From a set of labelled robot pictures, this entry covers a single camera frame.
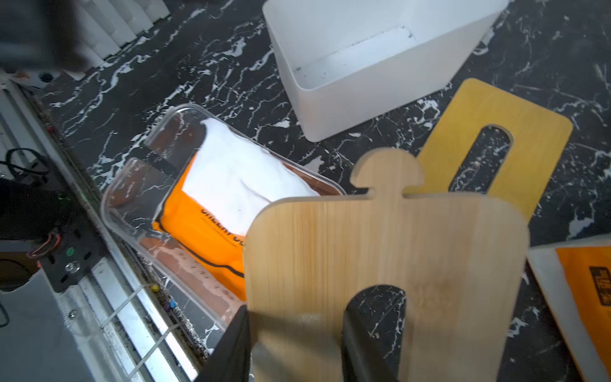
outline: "screw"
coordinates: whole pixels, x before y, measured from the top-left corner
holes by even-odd
[[[67,263],[64,269],[68,273],[76,273],[81,269],[81,265],[78,262]]]

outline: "red wire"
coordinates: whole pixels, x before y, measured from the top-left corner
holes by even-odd
[[[49,244],[51,242],[52,237],[55,236],[55,243],[53,244],[53,246],[49,249],[47,249],[45,252],[43,253],[37,253],[38,251],[40,251],[41,249],[43,249],[47,244]],[[30,259],[39,259],[43,256],[46,256],[47,254],[49,254],[51,251],[53,251],[54,249],[56,249],[59,246],[59,243],[62,242],[62,237],[56,233],[55,235],[51,235],[49,233],[49,237],[46,240],[46,242],[44,244],[42,244],[40,247],[38,247],[36,250],[32,251],[32,252],[28,252],[26,255],[30,258]]]

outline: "orange bag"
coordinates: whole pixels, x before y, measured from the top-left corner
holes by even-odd
[[[192,164],[193,160],[167,197],[153,228],[172,235],[221,284],[245,301],[244,237],[229,232],[214,215],[182,191]]]
[[[611,247],[558,248],[579,317],[611,375]]]

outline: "wooden board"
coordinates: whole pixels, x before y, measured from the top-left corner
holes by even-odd
[[[425,184],[408,193],[446,193],[481,129],[503,129],[511,149],[488,196],[515,205],[528,221],[573,130],[570,120],[477,79],[467,79],[433,129],[418,162]]]
[[[415,158],[377,149],[351,182],[366,196],[285,199],[246,237],[257,381],[342,381],[342,314],[361,290],[407,296],[400,380],[495,380],[529,246],[512,205],[474,193],[411,195]]]

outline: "black marble surface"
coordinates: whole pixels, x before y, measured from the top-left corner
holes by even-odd
[[[303,137],[282,87],[262,0],[166,3],[172,15],[103,68],[80,82],[64,75],[40,95],[65,146],[101,192],[127,158],[146,156],[142,142],[169,106],[195,102],[355,193],[348,177],[358,157],[385,146],[418,154],[458,86],[475,77],[574,124],[530,222],[532,245],[611,231],[609,0],[511,1],[441,91],[316,144]],[[451,190],[485,192],[507,148],[506,136],[486,130]],[[498,380],[580,380],[528,266],[522,278]],[[403,292],[374,287],[353,303],[396,368]],[[200,336],[211,338],[211,323],[201,325]]]

